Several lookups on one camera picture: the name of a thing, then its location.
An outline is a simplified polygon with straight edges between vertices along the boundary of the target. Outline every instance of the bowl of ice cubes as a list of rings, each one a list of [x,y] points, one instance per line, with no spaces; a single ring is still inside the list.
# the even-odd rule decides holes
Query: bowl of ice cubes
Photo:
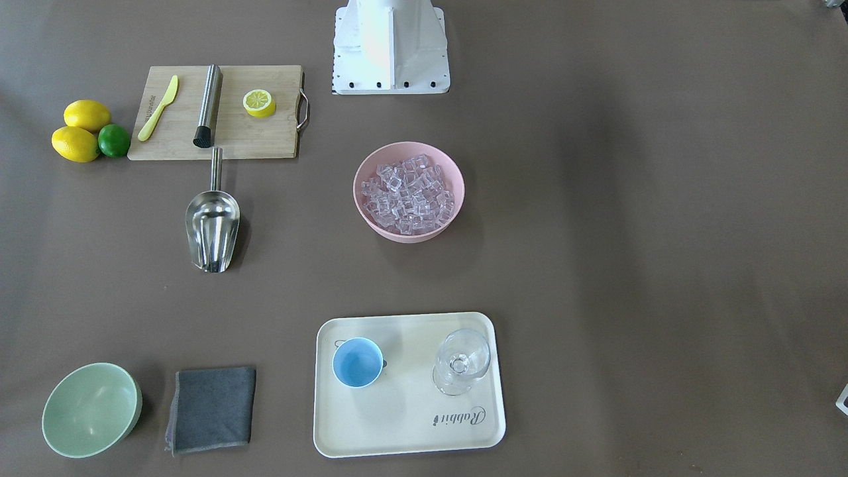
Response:
[[[392,143],[365,158],[354,177],[356,209],[375,232],[403,244],[439,235],[466,196],[450,157],[424,143]]]

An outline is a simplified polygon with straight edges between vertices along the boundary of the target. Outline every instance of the ice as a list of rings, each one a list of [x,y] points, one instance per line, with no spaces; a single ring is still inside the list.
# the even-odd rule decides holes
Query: ice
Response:
[[[453,216],[454,195],[444,186],[442,168],[425,154],[380,164],[361,187],[363,208],[391,233],[432,232]]]

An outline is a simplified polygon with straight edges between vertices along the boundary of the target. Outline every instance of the stainless steel scoop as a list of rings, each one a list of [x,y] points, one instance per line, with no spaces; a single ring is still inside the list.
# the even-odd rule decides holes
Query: stainless steel scoop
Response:
[[[220,190],[221,149],[212,149],[211,190],[202,192],[186,209],[186,234],[192,263],[204,272],[223,272],[236,244],[238,202]]]

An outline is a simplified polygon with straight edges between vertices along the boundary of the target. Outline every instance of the folded cloth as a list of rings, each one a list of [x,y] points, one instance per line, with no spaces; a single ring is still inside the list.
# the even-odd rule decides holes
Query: folded cloth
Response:
[[[246,445],[255,386],[255,368],[178,371],[165,450],[176,455]]]

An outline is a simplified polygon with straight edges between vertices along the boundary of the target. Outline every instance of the wooden cutting board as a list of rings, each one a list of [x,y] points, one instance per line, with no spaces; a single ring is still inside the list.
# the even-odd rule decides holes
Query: wooden cutting board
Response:
[[[127,157],[131,160],[208,160],[212,157],[212,149],[201,149],[192,143],[208,69],[208,65],[150,68]],[[224,159],[296,157],[303,67],[221,66],[220,70],[222,82],[215,146],[224,149]],[[150,139],[139,141],[138,132],[159,105],[173,75],[179,77],[180,85],[174,102],[165,108]],[[242,99],[254,89],[265,89],[271,94],[276,102],[276,113],[267,118],[248,115]]]

